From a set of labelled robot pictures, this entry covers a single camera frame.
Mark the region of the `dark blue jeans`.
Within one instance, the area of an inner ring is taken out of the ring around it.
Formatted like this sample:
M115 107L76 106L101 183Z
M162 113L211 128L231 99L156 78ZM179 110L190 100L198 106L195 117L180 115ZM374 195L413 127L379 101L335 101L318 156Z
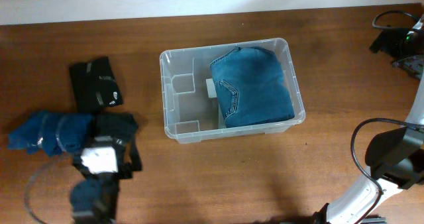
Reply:
M295 117L282 67L271 50L236 47L216 58L209 67L226 127Z

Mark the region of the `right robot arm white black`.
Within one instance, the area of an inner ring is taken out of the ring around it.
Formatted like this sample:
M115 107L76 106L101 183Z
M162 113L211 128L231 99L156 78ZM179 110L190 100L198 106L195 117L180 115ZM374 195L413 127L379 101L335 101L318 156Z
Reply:
M383 51L394 60L393 66L410 76L423 78L423 23L412 28L373 24L381 31L370 46L373 53ZM391 123L394 130L376 135L368 145L365 166L355 153L359 130L369 123ZM337 200L326 203L313 214L312 223L383 223L381 217L369 216L379 205L415 184L423 184L423 86L420 85L407 119L372 118L353 131L350 153L361 175Z

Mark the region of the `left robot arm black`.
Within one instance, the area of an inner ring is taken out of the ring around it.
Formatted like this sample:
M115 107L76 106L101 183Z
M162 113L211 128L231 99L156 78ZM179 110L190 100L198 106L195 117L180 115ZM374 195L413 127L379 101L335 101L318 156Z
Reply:
M135 138L95 137L73 157L73 165L84 177L70 192L74 223L116 223L120 181L142 170Z

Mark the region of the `dark green taped cloth bundle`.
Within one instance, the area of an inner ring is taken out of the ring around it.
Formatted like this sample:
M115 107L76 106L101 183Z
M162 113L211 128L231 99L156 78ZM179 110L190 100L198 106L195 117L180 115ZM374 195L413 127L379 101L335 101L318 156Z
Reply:
M100 113L93 122L93 137L109 136L125 144L132 141L138 131L138 123L130 113Z

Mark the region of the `clear plastic storage bin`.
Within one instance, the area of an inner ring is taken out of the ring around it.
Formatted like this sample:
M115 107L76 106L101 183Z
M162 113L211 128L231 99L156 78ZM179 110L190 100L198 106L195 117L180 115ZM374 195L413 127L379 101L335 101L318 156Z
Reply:
M218 101L209 98L206 79L210 63L233 48L258 46L271 50L282 67L295 117L288 121L218 129ZM164 131L180 144L209 139L282 133L306 118L289 44L282 38L165 50L160 55Z

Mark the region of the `black folded shirt with logo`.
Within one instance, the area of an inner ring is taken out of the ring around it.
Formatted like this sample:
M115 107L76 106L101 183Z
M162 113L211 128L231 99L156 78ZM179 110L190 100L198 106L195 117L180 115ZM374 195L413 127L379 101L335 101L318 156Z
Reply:
M107 56L72 64L69 73L78 112L97 113L106 107L123 104Z

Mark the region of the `blue taped cloth bundle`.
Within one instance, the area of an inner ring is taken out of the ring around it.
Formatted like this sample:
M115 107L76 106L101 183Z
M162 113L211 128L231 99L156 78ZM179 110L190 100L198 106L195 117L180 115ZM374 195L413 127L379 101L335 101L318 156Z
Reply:
M8 134L7 148L28 154L43 150L49 157L79 152L91 133L92 121L89 113L38 111Z

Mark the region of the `white label inside bin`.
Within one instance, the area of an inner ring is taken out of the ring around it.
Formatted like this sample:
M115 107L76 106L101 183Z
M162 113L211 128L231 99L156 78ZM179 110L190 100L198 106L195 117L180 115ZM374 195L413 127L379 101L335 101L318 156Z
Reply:
M207 86L207 93L209 98L216 98L217 92L215 88L215 83L212 78L205 80L206 86Z

